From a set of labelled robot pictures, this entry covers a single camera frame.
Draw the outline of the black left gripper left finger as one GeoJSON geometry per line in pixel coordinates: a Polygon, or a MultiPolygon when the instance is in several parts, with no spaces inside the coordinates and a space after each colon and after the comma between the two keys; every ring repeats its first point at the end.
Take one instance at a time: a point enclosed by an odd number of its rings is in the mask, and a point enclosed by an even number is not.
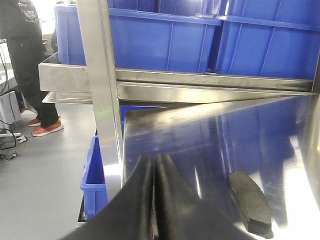
{"type": "Polygon", "coordinates": [[[117,195],[64,240],[151,240],[153,158],[142,155],[117,195]]]}

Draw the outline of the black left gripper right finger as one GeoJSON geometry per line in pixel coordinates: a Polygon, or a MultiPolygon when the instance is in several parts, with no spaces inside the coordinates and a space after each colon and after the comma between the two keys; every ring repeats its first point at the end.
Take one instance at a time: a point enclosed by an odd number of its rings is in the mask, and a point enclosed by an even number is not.
{"type": "Polygon", "coordinates": [[[154,204],[161,240],[249,240],[188,185],[169,154],[156,157],[154,204]]]}

